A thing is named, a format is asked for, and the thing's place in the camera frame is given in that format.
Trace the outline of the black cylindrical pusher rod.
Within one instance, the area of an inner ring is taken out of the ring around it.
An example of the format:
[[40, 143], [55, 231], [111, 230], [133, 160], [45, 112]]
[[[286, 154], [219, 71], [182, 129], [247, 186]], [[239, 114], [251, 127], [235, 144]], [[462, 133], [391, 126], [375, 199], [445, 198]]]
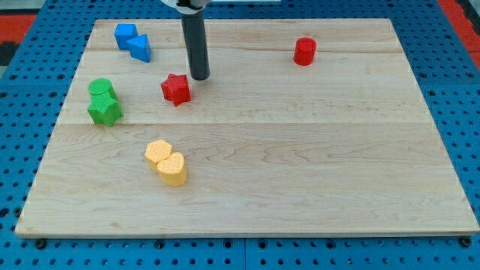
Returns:
[[206, 80], [210, 76], [210, 70], [203, 10], [195, 14], [182, 15], [181, 25], [190, 76], [194, 80]]

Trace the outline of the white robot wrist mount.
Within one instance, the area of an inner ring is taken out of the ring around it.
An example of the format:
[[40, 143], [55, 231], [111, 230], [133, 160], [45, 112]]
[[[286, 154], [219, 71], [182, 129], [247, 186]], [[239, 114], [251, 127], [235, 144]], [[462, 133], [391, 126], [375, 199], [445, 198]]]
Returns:
[[180, 14], [197, 14], [211, 0], [161, 0], [166, 6], [176, 9]]

